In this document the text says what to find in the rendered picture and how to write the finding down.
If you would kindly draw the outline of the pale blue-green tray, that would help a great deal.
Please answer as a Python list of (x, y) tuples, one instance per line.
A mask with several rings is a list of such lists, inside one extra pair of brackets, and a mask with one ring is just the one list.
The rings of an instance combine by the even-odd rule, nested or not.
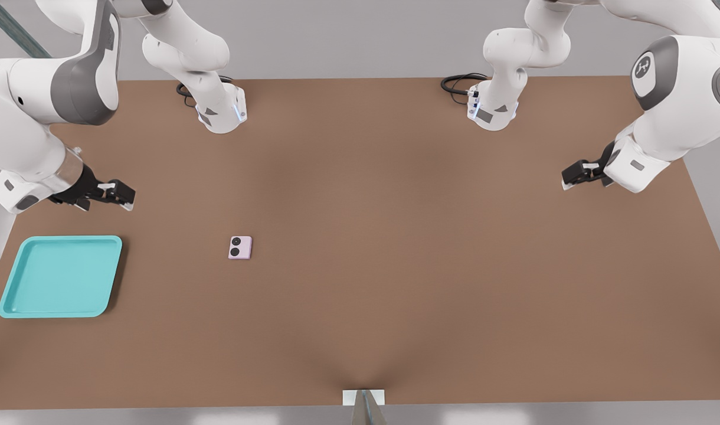
[(109, 304), (123, 241), (116, 235), (34, 236), (19, 247), (3, 295), (7, 319), (93, 318)]

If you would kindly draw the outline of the silver frame post with foot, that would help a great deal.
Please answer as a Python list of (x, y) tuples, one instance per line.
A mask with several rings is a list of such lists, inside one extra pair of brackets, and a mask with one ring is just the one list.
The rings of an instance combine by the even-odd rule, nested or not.
[(351, 425), (388, 425), (381, 406), (385, 390), (343, 390), (343, 406), (351, 406)]

